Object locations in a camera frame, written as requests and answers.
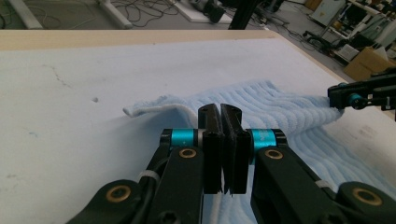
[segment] floor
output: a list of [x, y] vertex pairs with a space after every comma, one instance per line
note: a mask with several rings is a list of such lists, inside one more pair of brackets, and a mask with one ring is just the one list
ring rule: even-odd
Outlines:
[[[134, 30], [226, 30], [229, 26], [228, 24], [189, 22], [166, 0], [145, 0], [145, 4], [142, 4], [142, 0], [138, 1], [131, 4], [133, 2], [131, 0], [112, 0], [113, 5], [118, 6], [118, 10], [132, 21]], [[95, 0], [24, 0], [24, 2], [45, 29], [111, 30], [120, 28], [98, 6]], [[352, 82], [353, 80], [343, 72], [343, 65], [335, 59], [319, 53], [313, 46], [304, 42], [301, 37], [304, 31], [319, 34], [323, 30], [321, 26], [309, 20], [310, 13], [312, 11], [304, 5], [285, 1], [276, 15], [290, 22], [287, 28], [276, 21], [268, 21], [264, 26], [257, 20], [251, 20], [247, 29], [270, 29], [280, 33], [298, 48], [334, 71], [335, 74], [347, 82]], [[6, 29], [25, 29], [21, 19], [8, 5], [7, 0], [0, 0], [0, 14], [6, 20]], [[233, 11], [227, 9], [227, 14], [232, 16]], [[337, 38], [330, 33], [324, 37], [330, 41]]]

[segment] white table surface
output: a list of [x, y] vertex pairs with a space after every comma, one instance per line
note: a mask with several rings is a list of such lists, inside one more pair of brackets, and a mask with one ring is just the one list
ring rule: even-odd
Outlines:
[[[276, 38], [0, 51], [0, 223], [65, 223], [104, 184], [145, 169], [161, 132], [151, 122], [182, 126], [123, 107], [253, 78], [324, 96], [339, 83]], [[348, 109], [326, 130], [396, 185], [392, 119]]]

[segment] gray floor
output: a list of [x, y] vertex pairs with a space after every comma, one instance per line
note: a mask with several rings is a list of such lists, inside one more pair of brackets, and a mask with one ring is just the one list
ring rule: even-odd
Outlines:
[[[80, 29], [80, 30], [112, 30], [119, 29], [120, 27], [111, 20], [110, 17], [98, 6], [95, 0], [24, 0], [26, 5], [35, 14], [37, 19], [46, 29]], [[115, 1], [112, 0], [115, 6], [125, 5], [125, 0]], [[161, 9], [166, 9], [167, 6], [160, 6]], [[149, 11], [148, 13], [160, 15], [156, 11]], [[128, 17], [125, 7], [119, 7], [119, 11]], [[226, 30], [228, 29], [227, 24], [210, 24], [210, 23], [194, 23], [189, 22], [180, 13], [177, 13], [173, 8], [166, 11], [168, 15], [163, 14], [159, 19], [153, 19], [154, 17], [142, 13], [140, 16], [138, 12], [132, 7], [128, 7], [129, 19], [134, 21], [134, 30], [148, 29], [148, 30]], [[231, 10], [227, 10], [228, 14], [233, 15]], [[304, 5], [295, 4], [292, 2], [285, 1], [280, 10], [276, 15], [281, 16], [290, 22], [287, 26], [289, 31], [302, 34], [304, 31], [311, 31], [319, 34], [323, 28], [317, 25], [315, 22], [308, 19], [308, 14], [312, 13], [309, 9], [305, 8]], [[0, 14], [6, 19], [6, 29], [25, 29], [19, 16], [13, 11], [12, 7], [8, 5], [6, 0], [0, 0]], [[343, 65], [334, 60], [333, 58], [327, 57], [312, 46], [301, 41], [301, 38], [295, 35], [291, 35], [290, 32], [283, 26], [280, 26], [276, 22], [268, 21], [266, 27], [270, 30], [280, 33], [287, 38], [291, 43], [296, 45], [298, 48], [304, 50], [306, 53], [311, 55], [313, 58], [318, 60], [320, 63], [327, 66], [329, 69], [334, 71], [335, 74], [342, 77], [348, 82], [353, 80], [343, 72]], [[249, 30], [262, 30], [263, 27], [259, 25], [257, 21], [251, 21], [247, 27]], [[333, 41], [336, 36], [327, 33], [324, 36], [326, 39]]]

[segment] cardboard box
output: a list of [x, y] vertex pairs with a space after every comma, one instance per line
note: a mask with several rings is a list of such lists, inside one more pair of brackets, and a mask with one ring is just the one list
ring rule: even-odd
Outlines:
[[305, 7], [315, 11], [317, 10], [318, 6], [320, 5], [322, 0], [307, 0], [304, 4]]
[[381, 58], [372, 48], [365, 48], [349, 63], [344, 72], [354, 80], [362, 81], [372, 73], [382, 72], [392, 66], [396, 66], [396, 62]]

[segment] white zip tie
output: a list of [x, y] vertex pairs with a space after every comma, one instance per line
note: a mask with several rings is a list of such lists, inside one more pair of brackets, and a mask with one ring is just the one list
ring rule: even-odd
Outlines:
[[387, 96], [387, 105], [385, 106], [386, 109], [390, 109], [390, 98]]
[[320, 189], [324, 189], [324, 188], [331, 189], [332, 188], [332, 185], [329, 182], [327, 182], [326, 180], [318, 180], [315, 182], [315, 184], [317, 184]]
[[160, 184], [160, 176], [155, 171], [145, 170], [140, 172], [138, 179], [140, 180], [143, 176], [148, 176], [155, 179], [157, 186]]

